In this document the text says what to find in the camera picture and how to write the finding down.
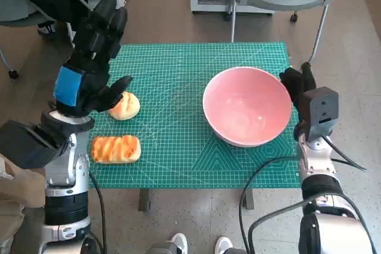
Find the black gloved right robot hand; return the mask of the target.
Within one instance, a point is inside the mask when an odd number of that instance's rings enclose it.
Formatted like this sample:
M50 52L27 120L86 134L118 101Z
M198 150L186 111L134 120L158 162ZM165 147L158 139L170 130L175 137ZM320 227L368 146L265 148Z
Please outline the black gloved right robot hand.
M311 64L305 62L301 65L301 71L294 68L287 68L279 74L280 81L287 89L291 101L297 111L299 111L299 96L304 92L316 88L316 81L311 71Z

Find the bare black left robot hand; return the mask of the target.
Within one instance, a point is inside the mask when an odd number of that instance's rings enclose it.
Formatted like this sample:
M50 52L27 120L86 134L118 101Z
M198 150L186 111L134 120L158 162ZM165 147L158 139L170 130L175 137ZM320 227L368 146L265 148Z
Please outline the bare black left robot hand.
M61 66L54 86L59 113L85 117L92 111L107 111L123 97L131 76L107 85L110 60L116 58L127 23L127 10L117 0L100 0L81 20L73 39L71 56Z

